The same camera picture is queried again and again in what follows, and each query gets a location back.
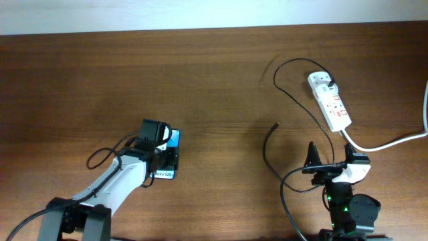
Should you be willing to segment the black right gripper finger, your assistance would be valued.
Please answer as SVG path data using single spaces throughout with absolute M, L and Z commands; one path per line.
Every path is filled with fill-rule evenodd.
M 308 152 L 304 163 L 304 167 L 313 167 L 321 164 L 322 162 L 320 160 L 320 156 L 316 148 L 316 145 L 314 144 L 313 141 L 311 141 L 308 145 Z
M 354 150 L 354 147 L 350 144 L 347 143 L 344 146 L 344 150 L 345 150 L 345 163 L 353 163 L 354 160 L 356 159 L 356 157 L 354 156 L 354 154 L 356 153 L 356 151 Z

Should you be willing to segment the blue Galaxy smartphone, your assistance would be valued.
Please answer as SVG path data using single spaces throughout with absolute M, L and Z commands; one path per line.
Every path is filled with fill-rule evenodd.
M 180 130 L 173 129 L 169 141 L 158 147 L 161 153 L 165 155 L 165 162 L 156 172 L 150 174 L 151 178 L 173 180 L 176 177 L 179 168 L 180 137 Z

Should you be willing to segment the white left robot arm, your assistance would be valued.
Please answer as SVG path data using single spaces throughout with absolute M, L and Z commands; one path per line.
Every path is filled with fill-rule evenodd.
M 111 166 L 84 191 L 70 199 L 53 198 L 45 209 L 38 240 L 62 240 L 64 234 L 82 233 L 82 240 L 113 240 L 112 217 L 138 187 L 149 179 L 174 179 L 179 148 L 143 150 L 124 147 L 115 152 Z

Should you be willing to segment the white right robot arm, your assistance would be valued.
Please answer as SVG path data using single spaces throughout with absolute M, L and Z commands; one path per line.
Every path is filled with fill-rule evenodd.
M 346 144 L 345 160 L 335 164 L 322 164 L 313 142 L 303 174 L 312 174 L 312 185 L 325 188 L 332 228 L 322 229 L 320 240 L 366 240 L 374 232 L 374 222 L 381 210 L 381 203 L 365 194 L 354 194 L 353 185 L 362 181 L 370 170 L 370 159 Z

